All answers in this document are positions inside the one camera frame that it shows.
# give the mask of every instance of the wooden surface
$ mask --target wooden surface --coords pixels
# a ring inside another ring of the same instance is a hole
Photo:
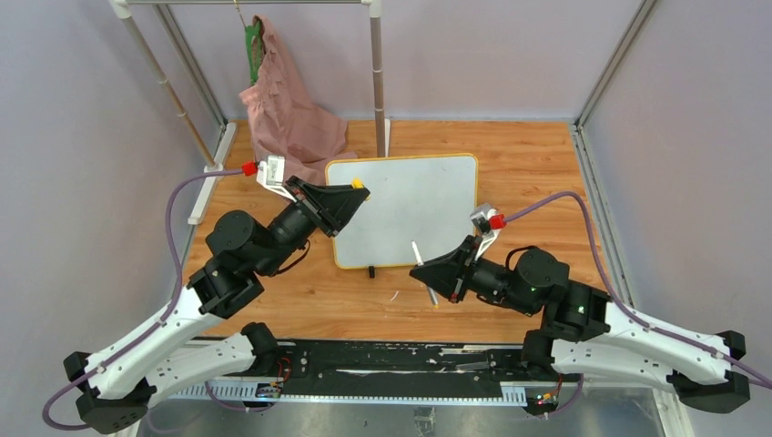
[[[349,150],[361,158],[375,156],[374,124],[352,121]],[[563,123],[423,122],[391,124],[391,155],[411,156],[471,152],[479,159],[478,203],[490,203],[512,214],[562,190],[584,194],[568,128]],[[227,168],[252,160],[249,130],[239,133]],[[286,206],[277,195],[261,188],[254,178],[228,177],[215,191],[198,227],[185,278],[210,257],[204,238],[217,219],[232,209],[244,209],[264,225]],[[311,238],[309,256],[290,272],[261,278],[266,291],[232,317],[208,332],[230,335],[251,321],[264,321],[278,338],[501,341],[521,342],[536,329],[539,315],[525,317],[478,301],[472,292],[453,305],[431,307],[426,289],[408,276],[407,268],[338,269],[332,244],[321,233]],[[601,287],[579,208],[561,199],[510,224],[485,257],[503,263],[510,249],[538,245],[569,263],[572,279]]]

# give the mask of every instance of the white marker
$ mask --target white marker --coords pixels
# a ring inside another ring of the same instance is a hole
[[[421,260],[421,253],[418,251],[418,245],[415,244],[415,241],[411,241],[412,244],[412,251],[415,253],[415,262],[419,266],[423,265],[423,261]],[[432,287],[426,287],[426,289],[429,291],[429,299],[432,301],[432,306],[436,308],[440,308],[440,302],[437,300],[437,295],[434,293],[434,290],[432,290]]]

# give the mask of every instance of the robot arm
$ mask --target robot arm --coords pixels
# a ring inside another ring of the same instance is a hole
[[[167,319],[161,319],[169,310],[164,307],[103,350],[74,352],[65,359],[70,381],[96,370],[78,385],[82,395],[76,405],[86,424],[98,432],[116,432],[192,383],[247,369],[265,367],[267,371],[273,365],[271,353],[278,346],[264,324],[250,324],[218,345],[183,356],[173,352],[257,298],[264,291],[258,277],[289,269],[281,266],[293,252],[306,248],[314,230],[320,229],[328,237],[338,235],[370,195],[366,188],[317,187],[295,177],[282,184],[283,164],[283,158],[274,156],[261,162],[258,182],[291,203],[267,227],[240,210],[220,218],[206,238],[212,258],[190,277]],[[130,344],[134,346],[129,353],[102,367],[116,351]]]
[[[501,220],[494,209],[478,208],[472,221],[482,235],[467,236],[456,250],[414,267],[411,276],[450,302],[463,300],[471,290],[485,303],[529,317],[541,311],[540,329],[529,331],[523,342],[521,366],[534,377],[582,373],[641,382],[675,392],[681,402],[706,412],[731,412],[750,399],[747,377],[731,371],[722,359],[722,354],[735,359],[745,354],[741,334],[693,332],[620,308],[606,292],[569,279],[568,264],[537,247],[523,248],[513,269],[481,258],[503,226]],[[648,322],[649,328],[627,312]],[[718,354],[653,327],[700,341]]]

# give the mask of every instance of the pink towel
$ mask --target pink towel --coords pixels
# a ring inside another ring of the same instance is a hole
[[[324,185],[324,168],[333,159],[356,158],[346,147],[347,122],[311,102],[306,87],[273,25],[263,24],[265,51],[258,82],[239,96],[247,107],[255,157],[286,158],[285,178],[297,176]]]

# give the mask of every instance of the yellow marker cap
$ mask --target yellow marker cap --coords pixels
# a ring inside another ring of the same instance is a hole
[[[354,178],[351,182],[351,186],[354,188],[364,188],[364,184],[361,183],[361,179]]]

